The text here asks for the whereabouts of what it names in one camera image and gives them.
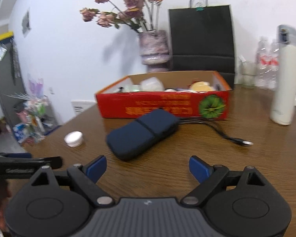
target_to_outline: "white thermos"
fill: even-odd
[[[280,125],[290,125],[295,112],[296,97],[296,29],[280,25],[278,84],[274,94],[271,119]]]

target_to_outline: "black paper bag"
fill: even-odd
[[[169,10],[173,71],[217,70],[233,88],[234,38],[230,8]]]

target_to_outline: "dark blue case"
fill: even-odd
[[[157,109],[113,130],[107,135],[106,143],[117,158],[128,161],[174,133],[178,123],[179,118]]]

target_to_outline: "yellow round object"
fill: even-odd
[[[196,92],[210,92],[214,91],[211,86],[206,85],[206,82],[196,82],[191,85],[190,89]]]

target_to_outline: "open box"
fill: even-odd
[[[116,92],[120,87],[139,85],[150,77],[157,77],[165,89],[187,89],[194,82],[205,81],[216,91]],[[181,118],[225,119],[230,90],[230,86],[217,71],[171,71],[126,76],[97,92],[95,98],[104,118],[134,119],[154,109],[163,108]]]

